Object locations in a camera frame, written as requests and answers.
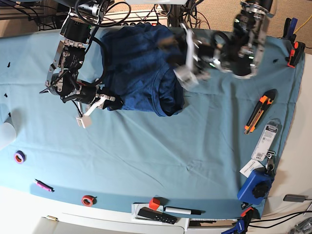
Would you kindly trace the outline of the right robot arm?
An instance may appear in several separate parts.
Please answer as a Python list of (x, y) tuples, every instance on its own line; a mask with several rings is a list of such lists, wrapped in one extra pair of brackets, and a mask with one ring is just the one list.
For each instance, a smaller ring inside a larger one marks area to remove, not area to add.
[(69, 7), (69, 13), (61, 28), (63, 39), (49, 67), (46, 87), (41, 92), (59, 96), (63, 103), (72, 101), (78, 110), (78, 125), (87, 128), (92, 123), (90, 115), (95, 109), (119, 109), (123, 105), (118, 95), (100, 87), (109, 64), (107, 57), (100, 78), (92, 83), (78, 79), (79, 69), (92, 42), (97, 43), (103, 52), (107, 51), (95, 35), (99, 28), (120, 24), (102, 22), (105, 14), (117, 3), (113, 0), (62, 0), (60, 3)]

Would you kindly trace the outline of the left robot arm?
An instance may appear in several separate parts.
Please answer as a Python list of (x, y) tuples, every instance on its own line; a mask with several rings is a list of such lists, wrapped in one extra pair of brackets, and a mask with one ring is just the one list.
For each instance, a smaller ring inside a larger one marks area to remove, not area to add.
[(184, 89), (189, 90), (200, 80), (209, 79), (209, 67), (232, 73), (239, 79), (256, 75), (264, 54), (270, 18), (276, 11), (272, 9), (272, 0), (243, 0), (240, 4), (242, 9), (234, 19), (230, 36), (214, 31), (210, 40), (205, 41), (181, 23), (183, 34), (167, 37), (158, 43), (162, 50), (177, 46), (186, 53), (167, 59), (168, 63), (176, 65), (174, 73)]

